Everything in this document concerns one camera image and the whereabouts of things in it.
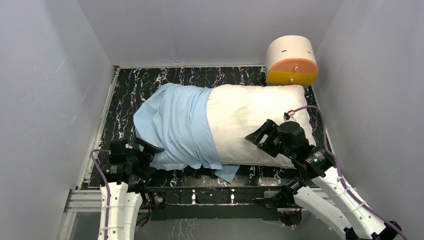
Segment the white pillow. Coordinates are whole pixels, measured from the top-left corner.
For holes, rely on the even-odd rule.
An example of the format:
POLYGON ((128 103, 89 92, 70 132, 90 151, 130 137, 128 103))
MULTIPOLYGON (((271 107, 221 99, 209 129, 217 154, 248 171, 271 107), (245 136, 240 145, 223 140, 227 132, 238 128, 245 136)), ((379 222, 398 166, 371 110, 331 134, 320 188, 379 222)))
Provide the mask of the white pillow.
POLYGON ((272 157, 245 137, 266 120, 281 124, 284 113, 306 105, 305 89, 301 85, 215 87, 207 101, 206 116, 221 163, 294 168, 289 158, 281 154, 272 157))

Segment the light blue pillowcase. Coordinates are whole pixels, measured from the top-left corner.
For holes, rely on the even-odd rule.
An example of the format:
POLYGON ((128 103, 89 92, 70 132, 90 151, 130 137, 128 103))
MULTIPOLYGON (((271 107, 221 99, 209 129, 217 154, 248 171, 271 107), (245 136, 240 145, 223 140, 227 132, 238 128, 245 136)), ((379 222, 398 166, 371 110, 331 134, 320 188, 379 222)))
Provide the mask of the light blue pillowcase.
POLYGON ((231 183, 238 164, 223 164, 218 156, 207 118, 211 88, 166 83, 133 115, 136 136, 163 149, 150 166, 158 170, 191 167, 212 169, 231 183))

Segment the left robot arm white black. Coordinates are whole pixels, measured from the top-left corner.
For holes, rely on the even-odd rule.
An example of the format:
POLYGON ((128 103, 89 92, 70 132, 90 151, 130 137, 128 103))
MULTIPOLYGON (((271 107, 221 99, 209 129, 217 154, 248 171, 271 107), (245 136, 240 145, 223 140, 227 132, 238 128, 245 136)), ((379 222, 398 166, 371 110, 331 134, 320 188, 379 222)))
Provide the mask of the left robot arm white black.
POLYGON ((101 176, 99 240, 132 240, 138 226, 152 219, 154 209, 166 206, 166 193, 148 191, 146 180, 156 169, 150 164, 164 149, 140 138, 113 140, 107 161, 99 165, 101 176))

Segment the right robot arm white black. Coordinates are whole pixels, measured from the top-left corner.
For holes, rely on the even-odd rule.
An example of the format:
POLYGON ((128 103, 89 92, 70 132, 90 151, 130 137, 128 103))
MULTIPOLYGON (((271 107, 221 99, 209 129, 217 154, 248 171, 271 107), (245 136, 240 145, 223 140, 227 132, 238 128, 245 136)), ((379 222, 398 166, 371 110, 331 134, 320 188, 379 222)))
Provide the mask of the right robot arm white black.
POLYGON ((401 234, 397 222, 379 217, 339 176, 335 161, 323 148, 309 143, 297 122, 278 125, 268 119, 245 139, 274 158, 289 158, 301 175, 329 198, 320 197, 304 181, 292 178, 275 195, 263 198, 263 203, 306 209, 346 240, 393 240, 401 234))

